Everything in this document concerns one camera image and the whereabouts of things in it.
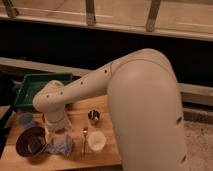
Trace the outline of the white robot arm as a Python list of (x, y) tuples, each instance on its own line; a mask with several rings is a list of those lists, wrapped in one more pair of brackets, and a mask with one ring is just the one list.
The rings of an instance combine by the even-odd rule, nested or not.
[(190, 171), (178, 81), (167, 57), (142, 49), (33, 99), (46, 119), (75, 101), (106, 95), (124, 171)]

